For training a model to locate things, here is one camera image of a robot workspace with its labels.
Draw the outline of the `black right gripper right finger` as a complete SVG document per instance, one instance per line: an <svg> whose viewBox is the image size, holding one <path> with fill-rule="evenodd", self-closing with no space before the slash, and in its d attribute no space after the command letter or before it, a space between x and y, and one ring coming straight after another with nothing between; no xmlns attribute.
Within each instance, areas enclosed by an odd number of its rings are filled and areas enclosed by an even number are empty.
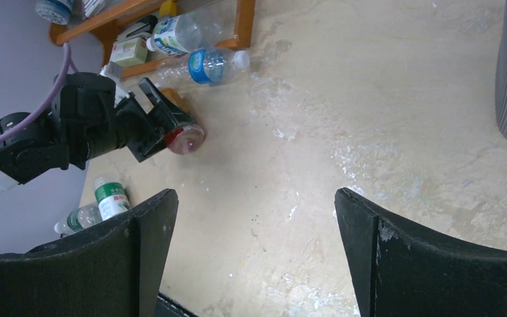
<svg viewBox="0 0 507 317"><path fill-rule="evenodd" d="M507 316L507 251L432 230L341 188L335 209L362 316Z"/></svg>

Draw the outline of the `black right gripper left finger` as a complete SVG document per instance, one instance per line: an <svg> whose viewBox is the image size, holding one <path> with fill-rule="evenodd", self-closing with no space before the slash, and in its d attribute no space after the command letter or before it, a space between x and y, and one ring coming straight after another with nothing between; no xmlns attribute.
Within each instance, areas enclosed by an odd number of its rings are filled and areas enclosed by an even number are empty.
<svg viewBox="0 0 507 317"><path fill-rule="evenodd" d="M0 254L0 316L154 316L179 199L131 210L24 254Z"/></svg>

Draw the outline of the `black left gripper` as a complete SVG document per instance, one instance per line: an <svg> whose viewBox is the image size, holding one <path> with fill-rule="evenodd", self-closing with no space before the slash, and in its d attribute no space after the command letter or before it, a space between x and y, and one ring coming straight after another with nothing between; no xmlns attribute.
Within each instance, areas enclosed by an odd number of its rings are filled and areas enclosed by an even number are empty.
<svg viewBox="0 0 507 317"><path fill-rule="evenodd" d="M152 104L148 113L132 92L115 108L116 84L107 77L66 76L44 113L0 142L0 172L26 184L54 168L84 169L88 160L124 147L143 162L166 148L164 136L196 123L175 89L147 77L138 86Z"/></svg>

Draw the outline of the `red label tea bottle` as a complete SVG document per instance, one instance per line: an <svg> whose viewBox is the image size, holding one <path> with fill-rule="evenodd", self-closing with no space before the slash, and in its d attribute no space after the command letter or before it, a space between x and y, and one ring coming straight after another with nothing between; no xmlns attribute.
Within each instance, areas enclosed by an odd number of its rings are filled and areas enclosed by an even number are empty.
<svg viewBox="0 0 507 317"><path fill-rule="evenodd" d="M176 90L161 88L160 92L179 109L192 116L195 115L190 103L185 98L182 98ZM166 145L171 152L178 155L186 155L196 152L202 146L204 140L205 132L203 128L198 123L193 123L170 132L166 136Z"/></svg>

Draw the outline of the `green label water bottle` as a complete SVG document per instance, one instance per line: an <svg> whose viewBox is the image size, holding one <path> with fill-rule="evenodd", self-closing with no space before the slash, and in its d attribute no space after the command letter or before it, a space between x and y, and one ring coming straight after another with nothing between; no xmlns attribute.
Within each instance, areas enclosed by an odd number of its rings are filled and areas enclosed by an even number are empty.
<svg viewBox="0 0 507 317"><path fill-rule="evenodd" d="M103 221L131 209L120 178L113 174L102 174L94 179L94 196Z"/></svg>

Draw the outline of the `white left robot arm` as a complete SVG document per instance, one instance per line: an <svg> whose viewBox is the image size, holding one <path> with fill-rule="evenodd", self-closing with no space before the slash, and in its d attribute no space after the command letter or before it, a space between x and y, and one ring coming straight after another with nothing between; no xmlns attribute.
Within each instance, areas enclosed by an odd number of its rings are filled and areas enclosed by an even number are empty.
<svg viewBox="0 0 507 317"><path fill-rule="evenodd" d="M152 104L149 111L133 93L116 100L116 84L107 77L72 73L34 121L26 112L2 117L0 193L51 169L84 169L89 160L118 149L128 148L139 162L173 149L197 120L149 79L139 88Z"/></svg>

